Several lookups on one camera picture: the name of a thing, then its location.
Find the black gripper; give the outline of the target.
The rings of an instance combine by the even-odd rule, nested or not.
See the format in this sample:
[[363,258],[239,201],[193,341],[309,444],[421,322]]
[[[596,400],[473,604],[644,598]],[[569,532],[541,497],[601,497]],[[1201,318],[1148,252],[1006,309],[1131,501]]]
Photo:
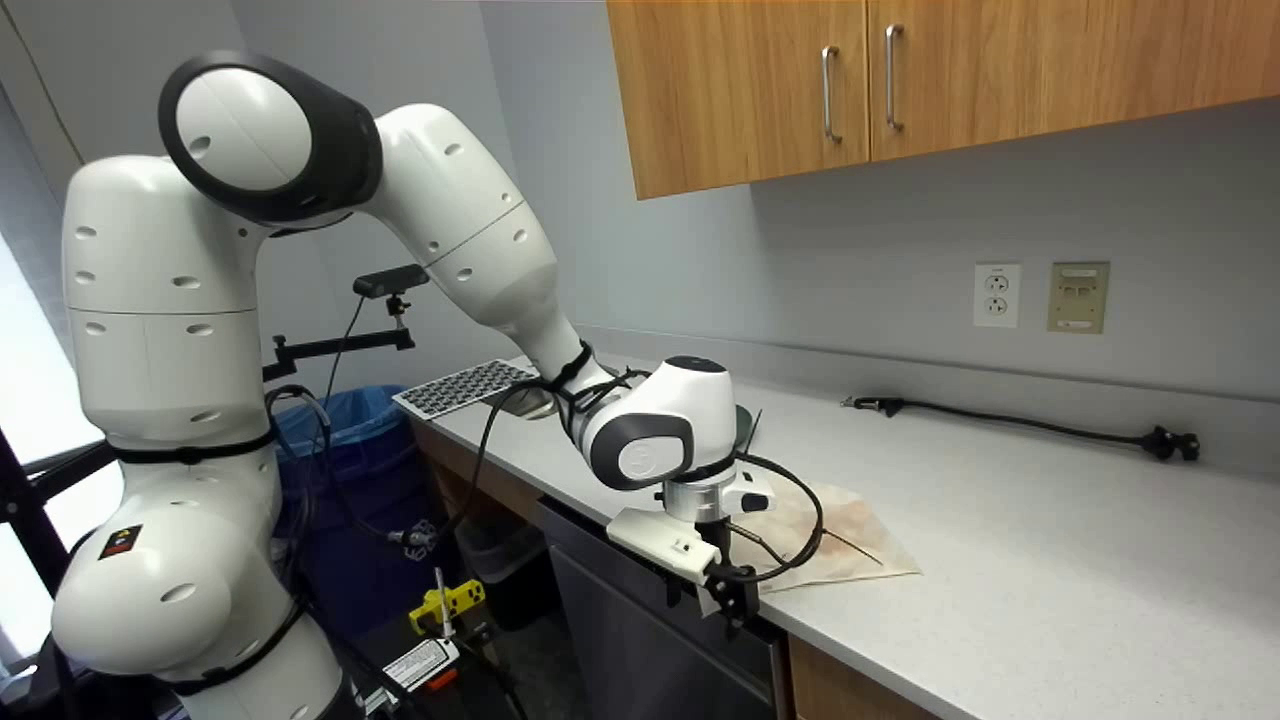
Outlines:
[[757,570],[750,563],[712,563],[703,592],[712,598],[723,621],[749,621],[758,607]]

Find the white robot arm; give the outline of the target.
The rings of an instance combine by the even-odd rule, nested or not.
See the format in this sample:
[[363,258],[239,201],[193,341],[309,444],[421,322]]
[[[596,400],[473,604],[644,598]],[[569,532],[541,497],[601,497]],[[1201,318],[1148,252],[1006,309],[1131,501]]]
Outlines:
[[767,505],[740,477],[730,376],[699,356],[644,379],[601,370],[555,303],[535,214],[457,113],[366,113],[283,62],[208,53],[164,79],[156,124],[156,155],[91,159],[64,197],[80,408],[122,471],[122,505],[54,589],[69,662],[153,675],[193,720],[359,720],[271,560],[280,463],[256,322],[259,244],[356,214],[530,361],[601,483],[661,497],[606,525],[616,545],[689,582],[723,570],[717,528]]

